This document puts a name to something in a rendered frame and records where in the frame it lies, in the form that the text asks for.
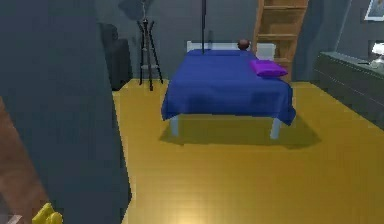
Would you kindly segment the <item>purple pillow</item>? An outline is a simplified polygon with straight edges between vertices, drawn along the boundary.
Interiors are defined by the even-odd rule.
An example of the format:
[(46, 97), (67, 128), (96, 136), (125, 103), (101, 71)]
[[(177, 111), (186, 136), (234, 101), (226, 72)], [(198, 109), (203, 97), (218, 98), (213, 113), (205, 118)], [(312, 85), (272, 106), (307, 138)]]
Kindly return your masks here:
[(270, 60), (252, 60), (250, 66), (261, 77), (281, 77), (288, 74), (285, 68)]

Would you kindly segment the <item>dark grey console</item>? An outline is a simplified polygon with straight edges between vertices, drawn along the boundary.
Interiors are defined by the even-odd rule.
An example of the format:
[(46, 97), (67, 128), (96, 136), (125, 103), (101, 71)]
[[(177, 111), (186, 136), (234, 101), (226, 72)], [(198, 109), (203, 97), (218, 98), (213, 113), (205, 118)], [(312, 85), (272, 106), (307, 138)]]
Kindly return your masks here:
[(338, 52), (320, 52), (311, 83), (384, 130), (384, 70)]

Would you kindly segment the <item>black tripod stand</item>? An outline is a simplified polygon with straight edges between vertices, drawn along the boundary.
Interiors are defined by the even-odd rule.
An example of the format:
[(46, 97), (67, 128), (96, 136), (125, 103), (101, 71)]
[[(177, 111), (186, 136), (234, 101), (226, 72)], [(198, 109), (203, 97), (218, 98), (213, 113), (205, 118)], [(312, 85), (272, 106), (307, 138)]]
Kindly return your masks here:
[(153, 90), (153, 70), (156, 69), (160, 83), (163, 83), (162, 72), (157, 56), (157, 51), (153, 39), (152, 30), (155, 22), (150, 21), (147, 17), (146, 6), (147, 0), (140, 0), (142, 6), (143, 18), (137, 22), (141, 32), (140, 43), (140, 76), (139, 84), (143, 84), (144, 71), (148, 72), (149, 90)]

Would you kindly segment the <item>wooden ladder shelf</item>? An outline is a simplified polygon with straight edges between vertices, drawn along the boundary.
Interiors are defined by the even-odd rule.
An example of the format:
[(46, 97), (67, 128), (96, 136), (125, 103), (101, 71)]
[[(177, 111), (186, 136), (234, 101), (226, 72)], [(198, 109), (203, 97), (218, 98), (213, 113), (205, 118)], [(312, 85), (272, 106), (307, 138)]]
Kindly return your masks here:
[(253, 41), (273, 43), (274, 61), (288, 74), (282, 79), (292, 80), (292, 66), (308, 0), (258, 0)]

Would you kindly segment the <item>black speaker box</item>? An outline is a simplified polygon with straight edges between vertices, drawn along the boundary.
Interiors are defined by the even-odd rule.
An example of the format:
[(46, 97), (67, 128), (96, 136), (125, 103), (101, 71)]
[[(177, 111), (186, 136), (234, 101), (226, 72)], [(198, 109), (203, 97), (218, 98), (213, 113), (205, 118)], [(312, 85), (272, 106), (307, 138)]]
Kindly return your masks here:
[(128, 40), (112, 24), (100, 23), (99, 28), (111, 88), (118, 91), (133, 78)]

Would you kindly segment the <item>black pole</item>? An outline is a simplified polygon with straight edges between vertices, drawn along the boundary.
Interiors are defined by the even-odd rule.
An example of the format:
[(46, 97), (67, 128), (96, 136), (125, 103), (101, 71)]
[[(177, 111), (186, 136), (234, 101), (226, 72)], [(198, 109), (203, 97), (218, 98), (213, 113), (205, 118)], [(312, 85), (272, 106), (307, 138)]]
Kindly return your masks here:
[(206, 0), (201, 0), (201, 51), (205, 53)]

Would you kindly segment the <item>yellow object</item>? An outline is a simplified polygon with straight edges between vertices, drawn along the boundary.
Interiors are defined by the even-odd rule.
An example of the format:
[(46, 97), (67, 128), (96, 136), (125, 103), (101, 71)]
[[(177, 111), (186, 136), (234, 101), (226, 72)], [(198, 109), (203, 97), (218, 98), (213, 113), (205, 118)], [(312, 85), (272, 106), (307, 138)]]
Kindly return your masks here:
[(46, 203), (32, 218), (32, 224), (63, 224), (63, 216)]

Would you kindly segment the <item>blue bed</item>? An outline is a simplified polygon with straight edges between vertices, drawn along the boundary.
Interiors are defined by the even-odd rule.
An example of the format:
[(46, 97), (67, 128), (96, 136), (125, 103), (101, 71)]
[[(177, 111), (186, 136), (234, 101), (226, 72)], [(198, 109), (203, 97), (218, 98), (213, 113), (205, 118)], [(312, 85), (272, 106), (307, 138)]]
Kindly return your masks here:
[(252, 60), (273, 61), (239, 50), (233, 43), (205, 44), (203, 55), (201, 43), (189, 41), (161, 109), (171, 133), (178, 134), (181, 114), (271, 117), (270, 137), (276, 139), (280, 125), (291, 124), (296, 116), (293, 90), (283, 76), (258, 76), (250, 66)]

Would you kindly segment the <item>framed wall picture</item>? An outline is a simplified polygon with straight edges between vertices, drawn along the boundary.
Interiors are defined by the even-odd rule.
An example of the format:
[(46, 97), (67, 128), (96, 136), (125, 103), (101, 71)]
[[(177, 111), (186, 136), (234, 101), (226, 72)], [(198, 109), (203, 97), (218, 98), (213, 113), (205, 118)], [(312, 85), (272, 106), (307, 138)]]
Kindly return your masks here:
[(364, 19), (366, 21), (384, 21), (384, 0), (371, 0)]

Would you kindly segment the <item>white table lamp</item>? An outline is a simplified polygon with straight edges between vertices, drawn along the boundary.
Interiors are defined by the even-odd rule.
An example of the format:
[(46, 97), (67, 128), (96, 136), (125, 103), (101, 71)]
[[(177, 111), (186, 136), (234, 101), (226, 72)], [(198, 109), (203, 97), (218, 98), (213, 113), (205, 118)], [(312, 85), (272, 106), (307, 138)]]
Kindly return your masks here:
[(371, 50), (372, 53), (377, 55), (377, 58), (370, 62), (372, 68), (384, 69), (384, 42), (375, 43)]

